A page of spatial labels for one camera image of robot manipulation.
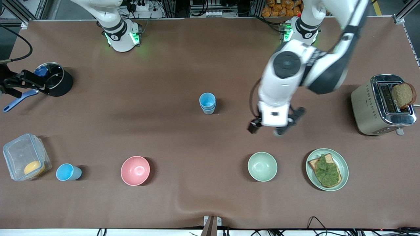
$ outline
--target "bread slice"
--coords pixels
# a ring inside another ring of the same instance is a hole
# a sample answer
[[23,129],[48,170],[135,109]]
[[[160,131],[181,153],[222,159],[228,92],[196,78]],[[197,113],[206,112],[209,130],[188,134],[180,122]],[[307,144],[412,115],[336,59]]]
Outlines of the bread slice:
[[414,87],[409,83],[397,84],[392,88],[392,98],[400,109],[405,109],[416,101],[417,95]]
[[[309,166],[312,168],[312,170],[314,171],[314,173],[315,173],[315,170],[316,170],[316,166],[318,165],[319,159],[321,159],[321,158],[317,158],[317,159],[313,159],[313,160],[310,160],[309,161]],[[331,155],[331,153],[325,154],[325,161],[327,163],[334,163],[335,164],[334,159],[333,159],[333,156]],[[338,167],[337,167],[337,172],[339,173],[339,181],[336,184],[331,185],[331,186],[324,186],[323,185],[324,187],[326,187],[326,188],[332,188],[332,187],[337,186],[341,182],[341,173],[340,173],[340,170],[339,170]]]

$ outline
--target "bowl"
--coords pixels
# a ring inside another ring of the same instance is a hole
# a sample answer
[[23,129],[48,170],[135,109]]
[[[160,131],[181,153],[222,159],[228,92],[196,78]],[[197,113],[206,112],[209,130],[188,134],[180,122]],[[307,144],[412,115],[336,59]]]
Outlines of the bowl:
[[134,156],[127,159],[121,167],[121,178],[130,186],[144,183],[150,174],[150,165],[144,157]]
[[257,152],[249,158],[249,174],[257,181],[267,182],[277,174],[277,162],[266,152]]
[[[309,165],[309,161],[321,157],[321,154],[328,154],[331,153],[334,159],[334,163],[339,168],[340,174],[341,174],[341,182],[332,188],[326,188],[322,186],[318,178],[316,178],[315,172]],[[322,189],[324,191],[337,191],[344,187],[346,185],[347,180],[349,179],[349,167],[347,166],[346,161],[344,158],[336,151],[328,149],[328,148],[320,148],[313,151],[311,154],[309,154],[308,158],[306,159],[306,174],[308,175],[308,178],[311,180],[311,182],[319,189]]]

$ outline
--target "plastic food container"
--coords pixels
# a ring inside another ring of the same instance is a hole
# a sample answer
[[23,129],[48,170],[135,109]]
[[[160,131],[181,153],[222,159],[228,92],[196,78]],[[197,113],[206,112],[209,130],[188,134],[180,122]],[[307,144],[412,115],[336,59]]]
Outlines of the plastic food container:
[[33,179],[51,169],[42,141],[33,134],[24,134],[4,145],[3,155],[15,181]]

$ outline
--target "light green bowl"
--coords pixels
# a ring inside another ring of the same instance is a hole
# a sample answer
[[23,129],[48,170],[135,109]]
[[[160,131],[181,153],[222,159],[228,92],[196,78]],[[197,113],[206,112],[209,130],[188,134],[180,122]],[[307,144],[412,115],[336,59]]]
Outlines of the light green bowl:
[[248,171],[254,179],[267,182],[277,174],[277,162],[272,155],[257,152],[249,158]]
[[[331,155],[333,156],[334,162],[339,168],[341,178],[342,178],[341,182],[337,186],[334,186],[332,188],[326,188],[322,186],[318,178],[316,178],[315,172],[309,165],[309,162],[311,160],[321,157],[321,154],[325,155],[328,153],[331,153]],[[344,160],[344,158],[338,152],[328,149],[328,148],[320,148],[320,149],[316,149],[311,154],[309,154],[308,159],[306,159],[306,174],[308,174],[308,177],[311,180],[311,182],[318,188],[325,191],[337,191],[341,189],[342,187],[344,187],[344,185],[346,185],[347,180],[349,179],[349,167],[347,166],[347,163]]]

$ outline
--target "table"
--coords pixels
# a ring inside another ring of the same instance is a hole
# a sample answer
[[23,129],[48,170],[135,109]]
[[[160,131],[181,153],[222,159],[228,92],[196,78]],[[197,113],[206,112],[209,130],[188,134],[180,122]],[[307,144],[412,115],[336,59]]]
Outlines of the table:
[[[0,144],[32,133],[42,139],[53,168],[33,181],[14,182],[0,162],[1,228],[178,228],[218,215],[232,228],[305,228],[317,216],[328,228],[396,228],[420,224],[418,137],[362,136],[349,96],[373,75],[393,73],[420,87],[418,67],[403,27],[369,18],[345,83],[326,95],[299,88],[292,105],[307,114],[284,137],[247,124],[251,87],[279,45],[278,35],[255,19],[151,21],[142,45],[127,53],[107,47],[95,22],[32,21],[22,35],[34,46],[14,71],[55,61],[75,84],[62,97],[37,95],[0,115]],[[319,48],[340,30],[322,24]],[[12,57],[27,46],[17,41]],[[213,92],[214,115],[198,98]],[[3,96],[1,106],[13,98]],[[327,147],[344,156],[350,175],[337,192],[316,189],[305,160]],[[255,182],[251,154],[278,162],[277,176]],[[127,158],[152,166],[143,186],[121,180]],[[59,182],[63,163],[79,165],[79,181]]]

